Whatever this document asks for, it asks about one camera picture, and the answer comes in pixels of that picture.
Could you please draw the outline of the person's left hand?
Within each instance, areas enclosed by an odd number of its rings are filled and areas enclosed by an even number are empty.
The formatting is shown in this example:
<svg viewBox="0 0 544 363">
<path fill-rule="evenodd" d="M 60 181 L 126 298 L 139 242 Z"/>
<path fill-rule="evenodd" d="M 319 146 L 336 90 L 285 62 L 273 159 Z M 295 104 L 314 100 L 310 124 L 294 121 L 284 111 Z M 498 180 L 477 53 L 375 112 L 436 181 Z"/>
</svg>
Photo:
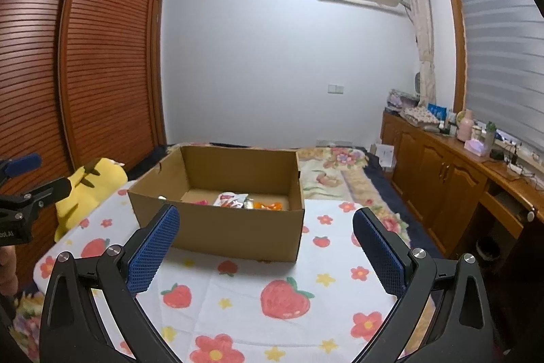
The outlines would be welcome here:
<svg viewBox="0 0 544 363">
<path fill-rule="evenodd" d="M 14 246 L 0 248 L 0 291 L 11 297 L 18 291 L 17 253 Z"/>
</svg>

